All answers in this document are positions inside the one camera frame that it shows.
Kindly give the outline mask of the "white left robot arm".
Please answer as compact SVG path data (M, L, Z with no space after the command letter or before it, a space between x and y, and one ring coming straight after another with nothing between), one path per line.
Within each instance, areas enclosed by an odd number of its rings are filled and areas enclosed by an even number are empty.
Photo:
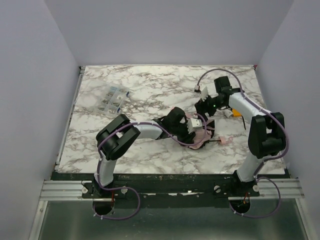
M114 169L121 158L138 139L162 140L171 138L179 145L198 150L215 133L215 121L206 116L186 114L174 107L170 112L150 121L130 121L125 114L118 115L97 135L99 162L94 173L94 187L98 194L114 189Z

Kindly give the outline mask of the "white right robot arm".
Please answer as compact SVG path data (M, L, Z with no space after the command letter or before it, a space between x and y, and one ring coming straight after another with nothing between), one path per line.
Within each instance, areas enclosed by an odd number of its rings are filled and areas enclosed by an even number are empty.
M207 88L200 92L200 100L194 105L202 117L212 117L218 109L237 110L250 123L248 134L249 152L243 164L234 171L230 183L233 195L249 190L256 184L257 175L264 164L278 158L279 152L287 147L285 120L280 112L270 112L253 102L243 88L233 88L227 76L214 80L217 95L211 97Z

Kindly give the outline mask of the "pink folding umbrella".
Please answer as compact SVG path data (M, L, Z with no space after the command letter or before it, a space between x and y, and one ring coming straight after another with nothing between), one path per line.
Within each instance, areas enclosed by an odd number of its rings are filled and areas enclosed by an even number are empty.
M207 120L198 113L191 114L174 107L171 112L177 114L179 121L174 124L171 135L176 142L192 150L199 150L207 143L214 142L219 145L229 145L233 142L232 136L215 135L215 121Z

